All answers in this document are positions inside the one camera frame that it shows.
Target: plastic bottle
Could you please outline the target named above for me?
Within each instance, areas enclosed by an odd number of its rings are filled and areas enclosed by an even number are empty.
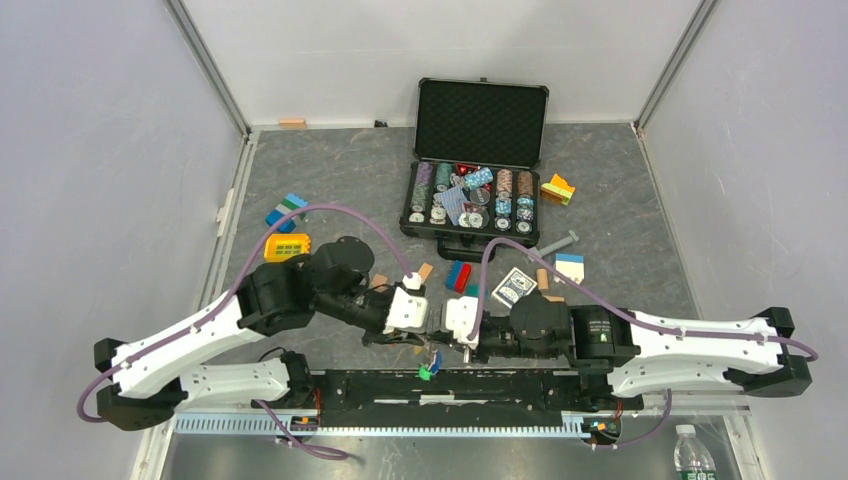
[[[677,426],[674,467],[681,480],[718,480],[713,457],[695,437],[693,425]]]

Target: blue block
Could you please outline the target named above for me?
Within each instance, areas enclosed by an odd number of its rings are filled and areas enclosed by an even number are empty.
[[[271,213],[269,213],[268,216],[265,217],[265,223],[267,223],[268,226],[270,227],[277,220],[283,218],[283,215],[285,215],[289,212],[291,212],[291,210],[289,210],[288,208],[286,208],[282,205],[277,205],[277,208],[275,208],[274,210],[271,210]],[[277,228],[277,231],[280,232],[280,233],[291,233],[291,232],[294,231],[296,226],[297,226],[297,224],[292,219],[292,220],[289,220],[288,222],[280,225]]]
[[[462,270],[462,262],[454,260],[451,269],[448,272],[448,278],[445,280],[445,288],[453,290],[456,286],[456,281],[459,280],[459,272]]]
[[[292,210],[295,210],[297,208],[303,208],[303,207],[309,205],[309,203],[306,200],[298,197],[297,195],[290,193],[290,194],[286,195],[286,198],[283,199],[282,205],[284,207],[288,207]],[[304,218],[306,216],[306,214],[301,213],[298,216],[300,218]]]

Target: red block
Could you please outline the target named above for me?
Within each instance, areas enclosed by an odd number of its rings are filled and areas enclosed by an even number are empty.
[[[459,276],[453,287],[454,291],[459,294],[465,293],[465,286],[468,285],[469,278],[471,278],[471,264],[465,263],[462,265],[462,270],[459,271]]]

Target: blue toy brick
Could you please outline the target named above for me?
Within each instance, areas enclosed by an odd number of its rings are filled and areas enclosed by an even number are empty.
[[[557,262],[574,262],[583,263],[583,255],[574,255],[571,253],[557,253],[554,257]]]
[[[286,198],[283,199],[282,205],[294,210],[294,209],[297,209],[297,208],[303,208],[303,207],[309,205],[309,203],[306,200],[298,197],[297,195],[290,193],[290,194],[286,195]],[[298,215],[298,217],[304,218],[305,215],[306,215],[305,213],[301,213],[300,215]]]
[[[445,288],[453,290],[456,286],[456,281],[459,280],[459,272],[462,271],[462,262],[454,261],[451,264],[451,269],[448,272],[448,278],[445,280]]]
[[[289,210],[288,208],[286,208],[282,205],[277,205],[277,208],[275,208],[274,210],[271,210],[271,213],[269,213],[268,216],[265,217],[265,223],[267,223],[268,226],[270,227],[277,220],[281,219],[283,217],[283,215],[285,215],[289,212],[291,212],[291,210]],[[297,226],[297,224],[295,223],[294,220],[289,220],[288,222],[280,225],[277,228],[277,231],[280,232],[280,233],[291,233],[291,232],[294,231],[296,226]]]

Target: playing card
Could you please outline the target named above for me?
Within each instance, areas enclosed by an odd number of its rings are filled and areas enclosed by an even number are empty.
[[[532,292],[536,285],[536,280],[515,267],[495,288],[492,298],[512,308],[519,298]]]

